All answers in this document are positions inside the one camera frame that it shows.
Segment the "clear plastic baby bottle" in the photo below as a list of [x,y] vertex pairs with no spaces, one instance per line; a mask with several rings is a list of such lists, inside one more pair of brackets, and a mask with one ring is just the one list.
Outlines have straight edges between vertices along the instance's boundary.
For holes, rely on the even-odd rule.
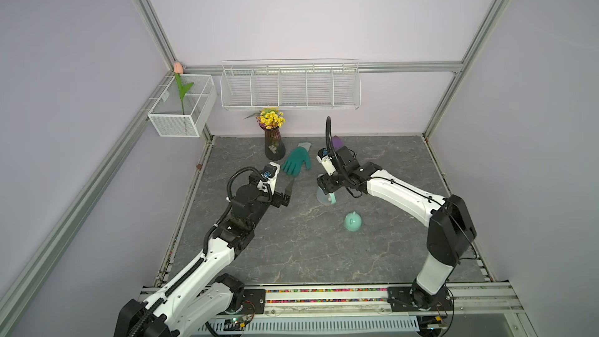
[[316,198],[323,205],[331,205],[336,203],[335,195],[325,193],[320,187],[316,189]]

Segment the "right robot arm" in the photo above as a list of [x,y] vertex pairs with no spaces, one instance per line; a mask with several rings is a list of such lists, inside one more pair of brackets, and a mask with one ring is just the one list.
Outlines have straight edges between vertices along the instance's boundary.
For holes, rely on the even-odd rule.
[[463,198],[443,197],[421,190],[372,162],[360,164],[355,152],[336,148],[332,119],[325,122],[325,147],[317,159],[324,168],[318,187],[325,194],[344,188],[354,198],[367,194],[411,215],[427,228],[427,258],[409,291],[418,310],[430,310],[449,293],[446,282],[468,249],[474,249],[477,231]]

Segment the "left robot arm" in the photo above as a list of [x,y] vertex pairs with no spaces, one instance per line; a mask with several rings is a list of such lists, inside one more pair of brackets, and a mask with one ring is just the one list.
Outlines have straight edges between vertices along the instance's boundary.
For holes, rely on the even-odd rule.
[[130,300],[119,312],[116,336],[191,336],[223,312],[243,307],[244,285],[223,273],[254,238],[270,207],[290,203],[293,188],[276,191],[280,166],[244,167],[228,180],[229,204],[206,233],[201,251],[146,300]]

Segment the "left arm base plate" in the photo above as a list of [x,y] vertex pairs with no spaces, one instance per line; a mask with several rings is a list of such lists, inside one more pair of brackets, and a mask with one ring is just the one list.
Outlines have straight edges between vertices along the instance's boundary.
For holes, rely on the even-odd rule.
[[263,315],[266,306],[266,290],[262,288],[245,289],[235,294],[232,304],[222,312],[223,315]]

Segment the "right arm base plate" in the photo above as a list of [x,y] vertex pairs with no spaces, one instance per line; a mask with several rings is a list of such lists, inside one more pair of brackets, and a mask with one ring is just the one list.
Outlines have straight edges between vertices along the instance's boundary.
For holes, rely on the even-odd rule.
[[393,312],[433,311],[437,308],[451,311],[454,309],[453,298],[447,286],[430,295],[426,291],[412,286],[390,286],[387,289],[387,301]]

